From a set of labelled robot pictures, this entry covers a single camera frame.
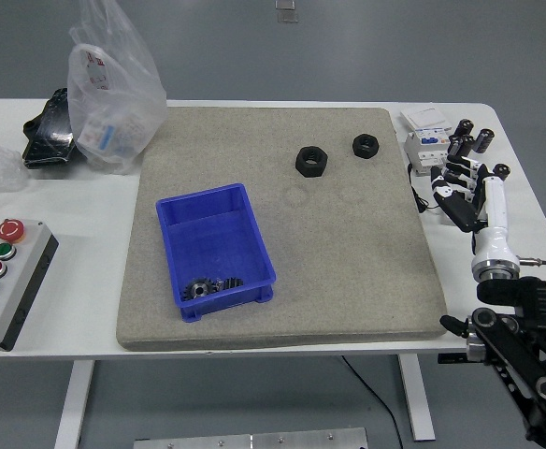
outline gray floor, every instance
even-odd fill
[[[169,98],[488,104],[546,215],[546,2],[296,0],[297,24],[277,23],[274,0],[121,5]],[[0,0],[0,97],[65,86],[78,16],[74,1]],[[395,358],[352,358],[406,447],[532,447],[490,369],[433,358],[422,368],[438,440],[416,444]],[[0,362],[0,447],[51,447],[68,367]],[[371,447],[397,447],[384,410],[336,358],[101,362],[81,446],[350,425],[367,428]]]

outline robot finger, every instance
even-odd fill
[[[472,180],[468,176],[465,176],[463,174],[457,174],[452,171],[446,171],[443,174],[443,179],[450,184],[459,185],[461,187],[464,187],[465,189],[468,189],[471,192],[477,188],[477,183],[474,180]]]

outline gray felt mat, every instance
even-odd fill
[[[381,145],[352,152],[363,133]],[[328,154],[304,178],[304,146]],[[446,312],[384,109],[174,108],[146,150],[117,339],[131,351],[419,340]],[[156,215],[160,198],[241,182],[277,272],[274,296],[181,321]]]

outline robotic hand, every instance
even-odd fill
[[[520,272],[520,261],[508,246],[503,167],[494,169],[501,168],[498,176],[485,164],[449,155],[443,171],[431,168],[433,197],[438,205],[462,231],[473,232],[472,275],[477,282],[517,279]],[[454,190],[450,183],[463,190]]]
[[[441,324],[467,339],[467,353],[440,355],[439,362],[493,366],[523,416],[526,438],[546,448],[546,282],[519,279],[521,261],[508,246],[505,177],[496,175],[502,174],[499,167],[491,172],[461,156],[450,155],[448,161],[443,171],[431,169],[431,184],[443,211],[462,231],[473,233],[471,268],[479,282],[477,298],[489,305],[511,306],[515,313],[498,314],[482,307],[464,323],[444,315]]]

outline black object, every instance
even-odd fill
[[[70,161],[77,148],[69,122],[66,88],[55,91],[42,113],[23,124],[23,133],[29,140],[22,156],[26,167],[57,166]]]
[[[305,178],[323,175],[327,167],[327,154],[319,147],[304,147],[295,158],[295,169]]]
[[[352,143],[354,154],[363,159],[370,159],[379,151],[379,142],[375,136],[361,134]]]
[[[489,144],[495,136],[495,133],[491,129],[483,128],[479,132],[477,140],[475,140],[475,146],[472,151],[477,152],[478,154],[483,154],[487,151],[487,148],[489,148]]]
[[[451,135],[449,139],[450,146],[448,147],[448,154],[456,156],[460,150],[460,146],[462,145],[462,138],[460,136]]]
[[[474,124],[469,119],[462,119],[460,123],[458,123],[453,135],[457,137],[465,136],[466,134],[470,134],[473,127]]]
[[[475,138],[470,134],[461,136],[462,144],[456,153],[457,156],[467,157],[475,146]]]
[[[38,259],[38,263],[34,268],[30,282],[22,294],[22,299],[20,299],[18,309],[13,314],[13,318],[9,323],[7,332],[5,333],[5,337],[3,338],[3,341],[0,342],[0,348],[6,351],[11,351],[15,346],[15,342],[22,331],[22,327],[26,317],[28,316],[28,312],[30,309],[32,309],[32,305],[34,304],[36,293],[38,293],[40,285],[42,285],[42,281],[45,279],[50,262],[52,261],[58,246],[59,242],[53,235],[51,235],[49,241],[47,242],[47,246],[45,246],[42,255],[40,255],[40,258]]]
[[[502,181],[505,181],[510,174],[510,167],[508,167],[506,164],[496,164],[494,167],[494,173]]]
[[[242,281],[240,278],[228,278],[223,281],[223,286],[221,289],[228,290],[230,288],[241,287],[242,285],[244,285],[244,281]]]
[[[484,346],[480,361],[494,367],[518,406],[526,438],[546,448],[546,282],[534,277],[492,279],[478,285],[477,297],[485,304],[515,310],[513,315],[484,307],[475,310],[470,333],[474,333],[477,346]],[[453,325],[446,328],[467,337],[460,332],[457,320],[442,318],[441,323]],[[524,383],[530,397],[517,382]]]

